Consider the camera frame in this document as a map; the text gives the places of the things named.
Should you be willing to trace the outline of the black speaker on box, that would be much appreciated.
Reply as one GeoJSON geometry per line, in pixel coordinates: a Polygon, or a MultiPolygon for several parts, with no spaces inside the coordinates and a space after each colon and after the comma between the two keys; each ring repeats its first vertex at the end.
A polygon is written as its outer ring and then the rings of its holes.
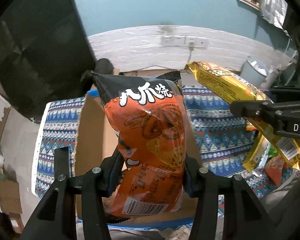
{"type": "Polygon", "coordinates": [[[93,73],[97,74],[114,74],[113,64],[106,58],[97,60],[95,68],[93,70],[87,70],[81,77],[81,81],[93,80],[93,73]]]}

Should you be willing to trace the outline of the light blue trash bin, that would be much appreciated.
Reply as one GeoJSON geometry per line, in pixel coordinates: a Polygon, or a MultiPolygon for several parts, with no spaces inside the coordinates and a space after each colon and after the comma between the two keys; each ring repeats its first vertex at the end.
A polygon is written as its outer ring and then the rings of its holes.
{"type": "Polygon", "coordinates": [[[260,87],[268,76],[268,68],[256,57],[248,56],[242,66],[240,77],[255,87],[260,87]]]}

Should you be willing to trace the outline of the white wall socket strip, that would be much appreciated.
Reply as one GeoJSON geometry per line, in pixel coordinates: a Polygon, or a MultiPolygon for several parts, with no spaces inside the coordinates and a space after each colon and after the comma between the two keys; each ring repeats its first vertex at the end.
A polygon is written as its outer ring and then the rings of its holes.
{"type": "Polygon", "coordinates": [[[205,48],[209,45],[209,40],[197,36],[166,35],[161,38],[160,44],[163,47],[205,48]]]}

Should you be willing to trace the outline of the cardboard pieces on floor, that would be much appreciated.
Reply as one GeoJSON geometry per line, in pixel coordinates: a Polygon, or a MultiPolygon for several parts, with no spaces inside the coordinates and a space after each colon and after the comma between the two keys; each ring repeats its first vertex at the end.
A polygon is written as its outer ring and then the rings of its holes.
{"type": "Polygon", "coordinates": [[[21,219],[23,213],[20,201],[19,183],[4,178],[0,174],[0,212],[6,214],[16,233],[21,234],[24,225],[21,219]]]}

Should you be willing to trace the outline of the black curtain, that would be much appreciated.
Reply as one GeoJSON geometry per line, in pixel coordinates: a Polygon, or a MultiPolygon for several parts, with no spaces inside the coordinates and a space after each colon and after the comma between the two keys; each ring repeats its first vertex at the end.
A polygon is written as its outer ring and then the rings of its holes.
{"type": "Polygon", "coordinates": [[[21,115],[84,96],[95,67],[74,0],[0,0],[0,94],[21,115]]]}

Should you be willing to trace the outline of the orange black octopus snack bag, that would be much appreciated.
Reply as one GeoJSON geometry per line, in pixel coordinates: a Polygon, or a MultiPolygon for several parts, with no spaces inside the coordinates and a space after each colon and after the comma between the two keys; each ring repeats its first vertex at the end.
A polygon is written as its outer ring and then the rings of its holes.
{"type": "Polygon", "coordinates": [[[131,218],[176,211],[186,158],[180,73],[93,77],[126,165],[106,212],[131,218]]]}

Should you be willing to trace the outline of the blue cardboard box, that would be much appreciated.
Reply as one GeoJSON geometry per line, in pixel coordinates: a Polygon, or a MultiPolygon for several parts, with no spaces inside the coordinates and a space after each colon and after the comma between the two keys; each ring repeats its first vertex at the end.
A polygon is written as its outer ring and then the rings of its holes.
{"type": "Polygon", "coordinates": [[[181,74],[96,75],[79,115],[74,173],[101,168],[109,224],[167,227],[191,222],[197,200],[182,187],[199,153],[183,103],[181,74]]]}

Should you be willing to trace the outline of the silver foil curtain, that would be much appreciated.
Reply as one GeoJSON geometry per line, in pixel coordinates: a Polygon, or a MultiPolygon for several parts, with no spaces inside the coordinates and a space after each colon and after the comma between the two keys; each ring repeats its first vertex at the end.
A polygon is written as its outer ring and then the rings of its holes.
{"type": "Polygon", "coordinates": [[[261,0],[260,3],[262,17],[289,36],[288,32],[283,28],[287,9],[288,4],[285,0],[261,0]]]}

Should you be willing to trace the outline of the orange green rice cracker bag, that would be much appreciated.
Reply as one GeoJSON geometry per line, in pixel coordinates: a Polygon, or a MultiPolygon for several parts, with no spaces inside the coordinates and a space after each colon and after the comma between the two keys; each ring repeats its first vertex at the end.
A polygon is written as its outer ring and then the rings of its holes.
{"type": "Polygon", "coordinates": [[[268,178],[277,186],[281,186],[293,175],[293,169],[279,155],[277,150],[271,146],[268,152],[268,159],[264,166],[268,178]]]}

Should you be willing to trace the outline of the white pipe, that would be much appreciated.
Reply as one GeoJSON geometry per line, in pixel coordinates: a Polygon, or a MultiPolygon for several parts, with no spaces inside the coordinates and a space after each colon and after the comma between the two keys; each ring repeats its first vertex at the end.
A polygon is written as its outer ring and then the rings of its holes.
{"type": "Polygon", "coordinates": [[[271,72],[269,72],[265,81],[261,84],[261,88],[269,89],[273,85],[275,80],[278,78],[279,74],[280,74],[280,70],[278,70],[278,69],[274,69],[271,72]]]}

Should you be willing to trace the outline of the patterned blue tablecloth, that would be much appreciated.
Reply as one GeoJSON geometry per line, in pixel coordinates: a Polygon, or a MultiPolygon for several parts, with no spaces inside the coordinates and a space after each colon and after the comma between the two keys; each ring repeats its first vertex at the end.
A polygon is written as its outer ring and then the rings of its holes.
{"type": "MultiPolygon", "coordinates": [[[[234,117],[229,105],[203,86],[184,86],[183,95],[192,127],[187,145],[200,152],[202,165],[218,176],[240,174],[258,198],[277,190],[264,170],[248,172],[242,166],[256,139],[245,120],[234,117]]],[[[115,150],[117,136],[96,89],[81,98],[46,105],[32,163],[31,191],[37,197],[54,181],[55,149],[66,146],[71,154],[71,176],[85,174],[115,150]]]]}

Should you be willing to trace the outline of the wooden window sill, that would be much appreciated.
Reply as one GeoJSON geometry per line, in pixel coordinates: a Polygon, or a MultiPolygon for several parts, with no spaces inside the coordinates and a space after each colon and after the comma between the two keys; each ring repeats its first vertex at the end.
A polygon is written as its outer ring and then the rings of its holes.
{"type": "Polygon", "coordinates": [[[258,4],[255,4],[255,3],[253,3],[253,2],[251,2],[249,0],[237,0],[237,1],[240,1],[240,2],[242,2],[242,3],[244,3],[244,4],[248,5],[248,6],[250,6],[252,8],[254,8],[256,10],[260,9],[260,6],[258,4]]]}

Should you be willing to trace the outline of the long yellow biscuit pack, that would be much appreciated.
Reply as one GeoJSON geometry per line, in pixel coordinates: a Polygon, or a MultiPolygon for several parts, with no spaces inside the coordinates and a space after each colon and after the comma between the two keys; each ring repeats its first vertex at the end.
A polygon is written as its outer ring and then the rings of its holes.
{"type": "Polygon", "coordinates": [[[193,61],[185,69],[226,101],[234,116],[246,118],[300,171],[300,101],[273,102],[242,77],[211,62],[193,61]]]}

